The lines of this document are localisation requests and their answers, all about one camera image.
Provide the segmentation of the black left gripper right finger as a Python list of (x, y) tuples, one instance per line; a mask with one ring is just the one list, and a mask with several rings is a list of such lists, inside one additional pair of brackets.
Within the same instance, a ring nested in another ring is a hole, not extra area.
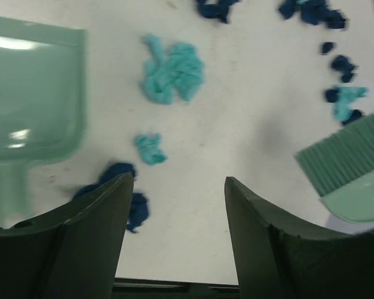
[(345, 234), (224, 184), (242, 298), (374, 298), (374, 229)]

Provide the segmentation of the green hand brush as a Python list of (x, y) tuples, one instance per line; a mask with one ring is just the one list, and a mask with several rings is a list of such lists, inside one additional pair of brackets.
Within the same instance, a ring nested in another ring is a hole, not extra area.
[(300, 150), (295, 160), (331, 214), (374, 222), (374, 113)]

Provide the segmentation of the green plastic dustpan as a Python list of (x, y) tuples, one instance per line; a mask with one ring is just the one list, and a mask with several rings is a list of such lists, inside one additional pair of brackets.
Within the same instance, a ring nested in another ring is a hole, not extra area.
[(62, 161), (87, 122), (87, 31), (0, 17), (0, 226), (32, 215), (28, 170)]

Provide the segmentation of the small light blue paper scrap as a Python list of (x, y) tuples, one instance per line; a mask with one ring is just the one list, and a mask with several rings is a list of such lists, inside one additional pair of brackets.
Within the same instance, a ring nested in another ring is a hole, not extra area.
[(166, 154), (160, 149), (161, 135), (159, 133), (138, 135), (134, 139), (139, 155), (144, 163), (153, 166), (164, 163)]

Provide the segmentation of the light blue paper scrap cluster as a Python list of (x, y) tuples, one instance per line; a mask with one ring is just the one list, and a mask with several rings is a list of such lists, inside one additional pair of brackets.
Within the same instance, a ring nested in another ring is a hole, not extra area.
[(165, 49), (153, 34), (143, 37), (152, 58), (144, 64), (141, 89), (147, 99), (160, 105), (171, 105), (177, 94), (189, 103), (204, 83), (204, 63), (196, 47), (177, 42)]

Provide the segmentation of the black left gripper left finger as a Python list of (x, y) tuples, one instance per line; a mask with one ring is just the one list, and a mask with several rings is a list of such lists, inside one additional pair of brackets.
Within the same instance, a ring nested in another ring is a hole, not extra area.
[(0, 228), (0, 298), (110, 298), (134, 180)]

